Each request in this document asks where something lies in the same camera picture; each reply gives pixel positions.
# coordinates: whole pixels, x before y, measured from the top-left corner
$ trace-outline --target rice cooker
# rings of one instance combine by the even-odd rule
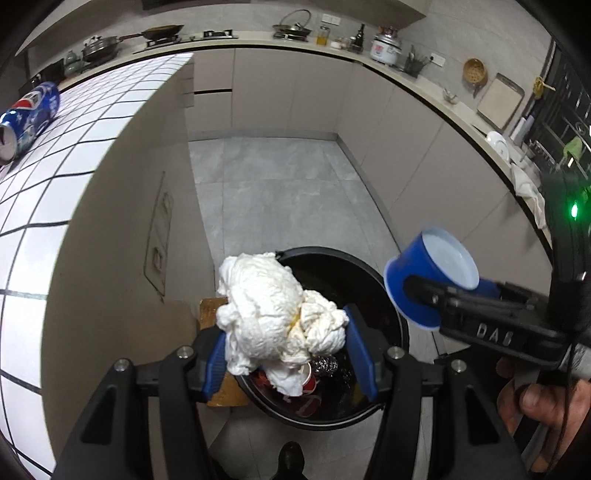
[[[386,65],[394,65],[398,61],[398,56],[402,53],[400,40],[389,34],[380,34],[374,37],[374,43],[371,47],[370,56]]]

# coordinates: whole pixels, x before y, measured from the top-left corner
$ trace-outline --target black shoe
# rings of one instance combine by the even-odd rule
[[[301,451],[300,444],[297,442],[287,442],[279,452],[277,473],[273,480],[282,479],[305,479],[302,474],[304,471],[304,452]]]

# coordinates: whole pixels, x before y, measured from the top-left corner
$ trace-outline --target soda can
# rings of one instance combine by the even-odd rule
[[[0,116],[0,163],[26,152],[57,115],[60,92],[53,82],[37,85]]]

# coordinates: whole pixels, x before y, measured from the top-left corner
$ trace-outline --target screw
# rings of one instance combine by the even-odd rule
[[[120,358],[113,364],[113,368],[116,372],[125,372],[129,368],[129,360]]]
[[[188,345],[183,345],[177,350],[177,355],[179,358],[189,358],[191,355],[193,355],[193,353],[193,348],[189,347]]]
[[[452,362],[452,370],[454,372],[461,374],[462,372],[465,372],[467,368],[468,366],[464,360],[454,360]]]
[[[405,351],[399,346],[391,346],[390,348],[388,348],[387,354],[390,358],[393,358],[394,360],[399,360],[404,356]]]

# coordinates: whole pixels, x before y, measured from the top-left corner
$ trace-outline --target kitchen cabinet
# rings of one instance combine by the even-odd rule
[[[337,133],[358,164],[363,163],[394,84],[361,65],[354,65],[345,93]]]
[[[353,63],[303,54],[295,81],[289,129],[336,132]]]
[[[386,209],[402,193],[442,125],[439,115],[394,87],[361,164],[365,180]]]
[[[480,276],[548,294],[552,265],[534,228],[507,192],[464,240]]]
[[[301,55],[262,48],[236,50],[233,129],[287,129]]]
[[[194,92],[232,88],[233,48],[215,48],[193,54]]]
[[[223,132],[232,126],[232,93],[193,95],[194,106],[185,109],[188,140],[202,140],[203,132]]]
[[[401,249],[429,225],[440,226],[462,241],[506,194],[507,187],[480,154],[453,127],[443,124],[389,210],[392,233]]]

